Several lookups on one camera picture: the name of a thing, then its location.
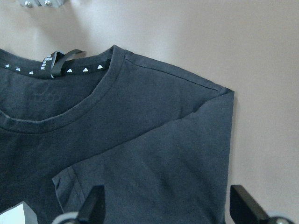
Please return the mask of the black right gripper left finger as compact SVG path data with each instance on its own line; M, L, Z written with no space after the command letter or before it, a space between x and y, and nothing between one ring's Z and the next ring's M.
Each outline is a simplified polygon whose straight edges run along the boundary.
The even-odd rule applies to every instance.
M103 224L104 220L105 188L94 186L78 213L78 221L80 224Z

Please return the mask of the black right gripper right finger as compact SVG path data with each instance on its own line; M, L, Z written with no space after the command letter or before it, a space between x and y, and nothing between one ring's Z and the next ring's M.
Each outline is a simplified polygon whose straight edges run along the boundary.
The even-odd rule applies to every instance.
M230 216L235 224L267 224L270 220L242 185L230 186Z

